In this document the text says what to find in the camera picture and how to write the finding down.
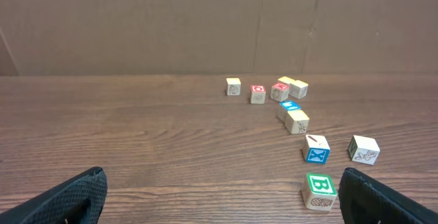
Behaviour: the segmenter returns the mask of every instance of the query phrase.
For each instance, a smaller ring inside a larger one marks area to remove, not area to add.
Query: brown cardboard
[[[261,0],[0,0],[23,75],[251,73]]]
[[[301,73],[318,0],[263,0],[256,73]]]
[[[438,0],[320,0],[304,73],[438,72]]]
[[[12,56],[3,39],[3,33],[0,28],[0,76],[15,76],[18,75],[12,60]]]

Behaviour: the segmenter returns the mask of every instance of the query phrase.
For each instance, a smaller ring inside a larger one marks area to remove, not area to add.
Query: green block face
[[[355,137],[353,137],[350,141],[350,145],[348,145],[348,152],[350,153],[351,158],[355,155],[356,149],[357,149],[357,144]]]
[[[329,175],[308,173],[307,181],[310,185],[310,191],[313,193],[337,195],[335,185],[333,184],[333,181]]]

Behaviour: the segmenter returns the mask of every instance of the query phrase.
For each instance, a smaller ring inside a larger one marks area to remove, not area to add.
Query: alphabet block
[[[291,134],[301,134],[307,132],[309,117],[302,110],[287,112],[285,126]]]
[[[348,145],[348,153],[353,162],[374,165],[380,152],[381,150],[373,138],[354,135],[350,145]]]
[[[240,95],[240,79],[227,78],[227,95]]]
[[[306,135],[302,144],[302,155],[306,162],[325,164],[330,153],[326,137]]]
[[[289,86],[282,83],[276,83],[271,88],[271,99],[275,101],[284,101],[288,98]]]
[[[290,77],[280,77],[279,78],[279,82],[280,83],[282,83],[282,84],[285,84],[285,85],[287,85],[287,86],[289,86],[289,88],[291,88],[290,87],[290,84],[292,84],[292,83],[294,83],[294,81],[295,81],[295,79],[292,79],[292,78],[290,78]]]
[[[277,116],[283,122],[285,122],[287,112],[292,110],[301,110],[301,107],[298,104],[294,103],[293,101],[280,102],[280,107],[279,107],[279,111],[277,112]]]
[[[263,104],[265,103],[266,90],[265,86],[251,86],[251,103]]]
[[[300,80],[295,80],[290,84],[289,93],[291,96],[301,99],[306,96],[308,87],[309,85],[307,83],[304,83]]]
[[[329,175],[308,173],[301,194],[306,208],[330,211],[335,203],[337,191]]]

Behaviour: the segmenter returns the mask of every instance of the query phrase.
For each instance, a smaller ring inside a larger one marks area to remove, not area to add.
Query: animal picture on block
[[[251,86],[251,104],[263,104],[265,97],[265,86]]]
[[[309,117],[302,110],[287,112],[285,126],[291,134],[302,134],[307,132]]]
[[[289,86],[282,83],[277,83],[271,88],[271,99],[275,101],[284,101],[289,94]]]
[[[308,87],[308,83],[304,83],[300,80],[295,80],[293,83],[290,84],[289,94],[297,99],[301,99],[306,96]]]
[[[364,136],[354,135],[348,145],[348,153],[353,162],[374,165],[380,152],[376,140]]]
[[[227,78],[227,95],[240,95],[240,79]]]
[[[325,164],[330,153],[326,137],[306,135],[302,144],[302,155],[306,162]]]
[[[329,211],[337,197],[333,180],[329,175],[308,173],[301,188],[302,199],[306,208]]]
[[[283,101],[280,102],[279,110],[277,112],[277,116],[281,121],[286,121],[287,112],[293,111],[293,110],[301,110],[301,107],[294,103],[293,101]]]

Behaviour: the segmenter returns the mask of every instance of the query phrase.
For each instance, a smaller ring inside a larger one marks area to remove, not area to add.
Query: blue block face
[[[326,164],[329,153],[329,149],[310,148],[306,157],[306,162]]]
[[[293,101],[284,101],[281,102],[280,105],[285,108],[287,111],[292,111],[292,110],[301,110],[301,107],[294,103]]]

